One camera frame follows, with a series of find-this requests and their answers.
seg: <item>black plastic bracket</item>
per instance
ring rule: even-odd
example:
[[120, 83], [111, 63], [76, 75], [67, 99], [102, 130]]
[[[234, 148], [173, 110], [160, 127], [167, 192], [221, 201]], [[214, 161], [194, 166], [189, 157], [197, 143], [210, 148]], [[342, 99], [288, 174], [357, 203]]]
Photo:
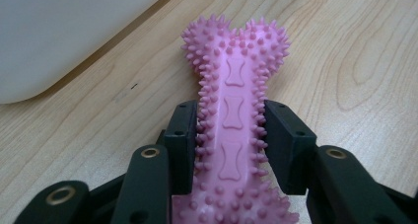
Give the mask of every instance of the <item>black plastic bracket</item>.
[[16, 224], [84, 223], [89, 188], [77, 181], [60, 182], [38, 193], [16, 219]]
[[347, 150], [319, 147], [313, 168], [316, 179], [307, 201], [313, 223], [410, 223]]
[[191, 193], [196, 146], [197, 102], [178, 105], [164, 133], [164, 145], [170, 154], [173, 194]]
[[164, 146], [148, 145], [137, 149], [110, 223], [172, 223], [169, 178], [169, 153]]
[[304, 195], [310, 177], [308, 161], [316, 149], [316, 135], [287, 106], [265, 101], [264, 141], [280, 188], [286, 194]]

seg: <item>white plastic container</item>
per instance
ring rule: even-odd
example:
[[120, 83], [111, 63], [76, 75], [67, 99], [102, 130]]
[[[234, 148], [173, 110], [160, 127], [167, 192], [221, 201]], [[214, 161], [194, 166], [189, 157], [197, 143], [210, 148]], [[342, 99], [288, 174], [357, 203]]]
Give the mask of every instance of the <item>white plastic container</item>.
[[57, 82], [157, 0], [0, 0], [0, 104]]

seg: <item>wood grain surface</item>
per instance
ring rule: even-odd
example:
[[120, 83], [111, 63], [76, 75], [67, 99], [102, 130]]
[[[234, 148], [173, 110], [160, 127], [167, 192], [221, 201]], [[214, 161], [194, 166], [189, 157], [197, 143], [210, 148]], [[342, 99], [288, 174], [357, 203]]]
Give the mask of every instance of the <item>wood grain surface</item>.
[[[45, 93], [0, 106], [0, 223], [43, 188], [97, 187], [154, 143], [174, 107], [197, 99], [180, 33], [199, 15], [288, 29], [291, 55], [268, 82], [318, 145], [353, 152], [379, 182], [418, 186], [418, 0], [162, 0]], [[292, 197], [310, 223], [304, 197]]]

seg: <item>light wood desk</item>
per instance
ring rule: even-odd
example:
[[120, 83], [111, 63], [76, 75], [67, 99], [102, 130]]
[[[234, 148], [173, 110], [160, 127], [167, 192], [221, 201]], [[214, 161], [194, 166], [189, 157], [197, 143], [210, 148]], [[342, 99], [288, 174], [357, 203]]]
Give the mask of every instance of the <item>light wood desk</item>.
[[[0, 106], [0, 223], [62, 180], [97, 187], [153, 143], [174, 107], [197, 99], [180, 33], [225, 14], [288, 29], [291, 55], [268, 86], [380, 183], [418, 186], [418, 0], [162, 0], [45, 93]], [[303, 197], [293, 198], [310, 223]]]

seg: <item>pink dog chew toy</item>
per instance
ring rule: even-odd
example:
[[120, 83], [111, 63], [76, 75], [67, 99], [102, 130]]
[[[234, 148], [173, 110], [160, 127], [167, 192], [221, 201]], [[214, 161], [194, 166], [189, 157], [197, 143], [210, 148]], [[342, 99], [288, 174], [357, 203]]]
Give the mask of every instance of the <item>pink dog chew toy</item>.
[[262, 177], [267, 162], [265, 82], [288, 55], [285, 30], [251, 20], [229, 30], [215, 16], [190, 23], [181, 35], [186, 58], [202, 79], [192, 193], [173, 197], [174, 224], [296, 223], [288, 197]]

